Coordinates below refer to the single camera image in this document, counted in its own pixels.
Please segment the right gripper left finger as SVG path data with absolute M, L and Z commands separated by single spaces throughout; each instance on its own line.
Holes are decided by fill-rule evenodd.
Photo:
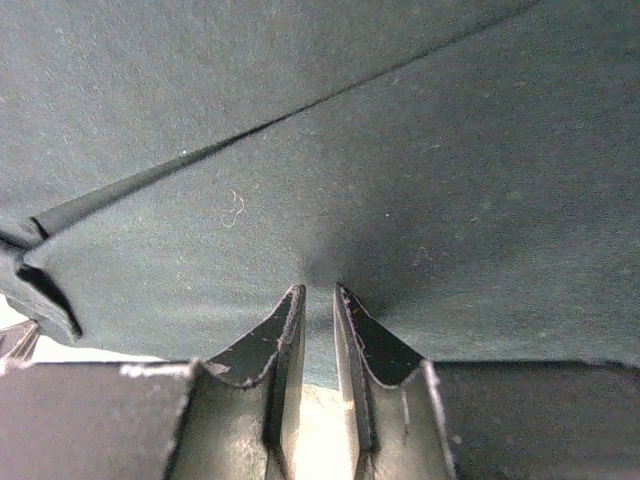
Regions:
M 202 361 L 36 363 L 39 329 L 1 332 L 5 479 L 291 479 L 306 291 Z

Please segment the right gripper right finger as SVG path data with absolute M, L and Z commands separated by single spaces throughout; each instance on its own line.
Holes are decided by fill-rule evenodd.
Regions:
M 354 479 L 635 479 L 639 370 L 603 361 L 434 361 L 337 286 Z

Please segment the black t shirt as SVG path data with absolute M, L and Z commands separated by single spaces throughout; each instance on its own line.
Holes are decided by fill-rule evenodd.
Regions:
M 5 1 L 1 292 L 206 357 L 333 289 L 434 359 L 639 360 L 635 1 Z

